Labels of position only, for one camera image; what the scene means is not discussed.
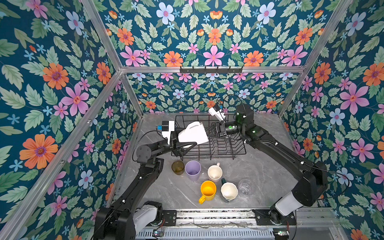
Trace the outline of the white ceramic mug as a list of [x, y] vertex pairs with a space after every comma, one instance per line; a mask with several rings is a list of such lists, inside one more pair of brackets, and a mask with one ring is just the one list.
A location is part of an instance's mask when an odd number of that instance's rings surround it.
[[196, 142], [197, 145], [205, 144], [209, 141], [204, 124], [201, 122], [192, 122], [178, 134], [178, 140], [181, 143]]

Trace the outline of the dark green mug white interior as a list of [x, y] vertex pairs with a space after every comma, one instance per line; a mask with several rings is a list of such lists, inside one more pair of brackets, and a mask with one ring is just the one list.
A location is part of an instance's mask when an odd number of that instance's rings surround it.
[[233, 201], [238, 196], [238, 188], [235, 184], [227, 182], [226, 179], [221, 179], [221, 194], [223, 198], [227, 201]]

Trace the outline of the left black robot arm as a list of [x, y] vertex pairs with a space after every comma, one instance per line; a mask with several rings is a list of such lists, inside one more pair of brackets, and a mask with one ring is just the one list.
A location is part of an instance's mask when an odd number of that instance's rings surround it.
[[138, 174], [125, 192], [108, 208], [100, 208], [95, 220], [93, 240], [134, 240], [148, 224], [162, 221], [162, 204], [140, 201], [150, 186], [158, 179], [163, 167], [163, 154], [174, 153], [183, 157], [196, 141], [179, 142], [175, 133], [161, 141], [136, 148]]

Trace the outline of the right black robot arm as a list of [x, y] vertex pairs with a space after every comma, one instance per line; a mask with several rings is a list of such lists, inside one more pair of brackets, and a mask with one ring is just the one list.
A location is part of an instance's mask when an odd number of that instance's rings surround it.
[[298, 181], [288, 194], [271, 206], [269, 218], [276, 225], [294, 211], [311, 207], [326, 191], [328, 171], [325, 164], [313, 163], [300, 156], [281, 144], [266, 129], [255, 124], [254, 112], [250, 106], [238, 105], [233, 121], [227, 121], [218, 106], [209, 108], [209, 114], [219, 120], [213, 126], [216, 131], [214, 137], [239, 135], [244, 143], [273, 158]]

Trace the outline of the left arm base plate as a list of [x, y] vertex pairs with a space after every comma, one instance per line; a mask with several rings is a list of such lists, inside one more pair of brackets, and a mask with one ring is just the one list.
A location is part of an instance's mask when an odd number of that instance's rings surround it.
[[177, 210], [160, 210], [157, 214], [155, 226], [176, 226], [177, 216]]

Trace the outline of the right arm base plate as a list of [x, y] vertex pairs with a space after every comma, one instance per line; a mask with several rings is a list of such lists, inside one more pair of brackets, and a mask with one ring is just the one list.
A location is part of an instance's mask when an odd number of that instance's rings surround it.
[[253, 209], [252, 212], [255, 214], [255, 219], [258, 226], [282, 226], [286, 224], [295, 226], [297, 224], [297, 219], [294, 213], [283, 216], [277, 210], [270, 209]]

